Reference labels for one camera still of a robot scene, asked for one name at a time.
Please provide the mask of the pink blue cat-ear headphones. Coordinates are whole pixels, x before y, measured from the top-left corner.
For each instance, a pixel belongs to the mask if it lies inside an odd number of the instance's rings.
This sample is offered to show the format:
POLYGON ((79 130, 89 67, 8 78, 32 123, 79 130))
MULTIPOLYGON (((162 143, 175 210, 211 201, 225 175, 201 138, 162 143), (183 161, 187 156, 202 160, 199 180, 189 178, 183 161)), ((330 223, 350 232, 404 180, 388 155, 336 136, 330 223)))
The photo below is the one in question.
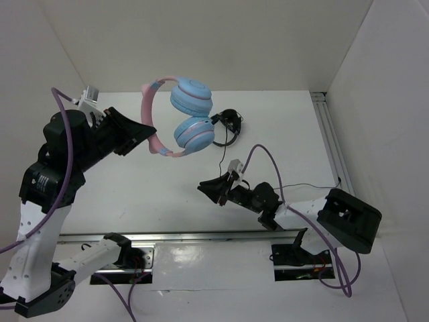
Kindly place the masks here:
POLYGON ((149 139, 149 151, 151 154, 179 158, 199 152, 211 145, 215 139, 214 125, 209 117, 212 109, 212 93, 208 87, 197 80, 167 76, 155 80, 141 88, 141 122, 144 125, 153 126, 152 117, 153 101, 155 94, 167 81, 174 81, 176 86, 170 92, 170 102, 179 112, 189 116, 174 131, 174 139, 182 148, 181 152, 173 152, 160 141, 157 134, 149 139))

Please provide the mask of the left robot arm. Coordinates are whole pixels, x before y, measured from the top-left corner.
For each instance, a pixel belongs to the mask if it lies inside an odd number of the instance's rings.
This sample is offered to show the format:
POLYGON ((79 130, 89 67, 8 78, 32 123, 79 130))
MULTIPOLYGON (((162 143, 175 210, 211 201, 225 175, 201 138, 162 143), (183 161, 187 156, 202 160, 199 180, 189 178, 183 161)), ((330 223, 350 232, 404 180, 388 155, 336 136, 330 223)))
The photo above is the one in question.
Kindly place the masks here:
POLYGON ((19 198, 21 218, 17 250, 1 281, 2 303, 18 315, 37 317, 61 309, 75 287, 108 265, 132 268, 144 254, 118 233, 68 259, 53 260, 60 231, 84 173, 109 154, 124 156, 155 133, 149 125, 108 108, 100 121, 78 110, 55 114, 44 127, 44 145, 24 173, 19 198))

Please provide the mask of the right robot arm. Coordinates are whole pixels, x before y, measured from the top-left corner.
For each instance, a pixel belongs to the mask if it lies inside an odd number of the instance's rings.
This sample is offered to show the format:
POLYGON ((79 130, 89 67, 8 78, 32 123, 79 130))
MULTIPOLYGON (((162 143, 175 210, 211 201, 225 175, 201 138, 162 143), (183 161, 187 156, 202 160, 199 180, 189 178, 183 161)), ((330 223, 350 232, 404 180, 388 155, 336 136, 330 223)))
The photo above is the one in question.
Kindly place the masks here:
POLYGON ((287 204, 268 182, 251 189, 240 180, 230 171, 200 182, 197 189, 215 204, 232 202, 258 214, 258 222, 269 231, 298 231, 292 254, 300 263, 340 247, 357 254, 371 252, 382 214, 368 203, 333 188, 325 197, 287 204))

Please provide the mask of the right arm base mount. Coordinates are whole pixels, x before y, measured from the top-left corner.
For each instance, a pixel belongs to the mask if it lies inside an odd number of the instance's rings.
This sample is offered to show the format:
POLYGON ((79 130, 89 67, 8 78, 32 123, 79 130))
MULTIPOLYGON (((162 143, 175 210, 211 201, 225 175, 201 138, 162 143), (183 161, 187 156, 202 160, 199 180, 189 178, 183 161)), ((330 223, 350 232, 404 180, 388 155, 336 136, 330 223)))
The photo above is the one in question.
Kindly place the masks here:
POLYGON ((312 255, 292 244, 273 244, 269 259, 273 262, 274 278, 279 281, 334 279, 332 259, 328 250, 312 255))

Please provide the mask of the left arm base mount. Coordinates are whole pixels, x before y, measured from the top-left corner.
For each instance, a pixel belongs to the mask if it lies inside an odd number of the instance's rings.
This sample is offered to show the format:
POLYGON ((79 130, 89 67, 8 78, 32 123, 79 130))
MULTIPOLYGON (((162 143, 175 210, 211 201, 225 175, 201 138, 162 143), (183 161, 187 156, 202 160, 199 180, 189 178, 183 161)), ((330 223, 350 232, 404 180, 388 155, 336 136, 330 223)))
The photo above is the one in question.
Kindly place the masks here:
POLYGON ((91 285, 107 284, 96 274, 104 276, 114 285, 131 285, 138 278, 138 284, 151 284, 154 266, 155 246, 149 244, 135 245, 131 255, 127 255, 124 261, 109 263, 97 270, 90 277, 91 285))

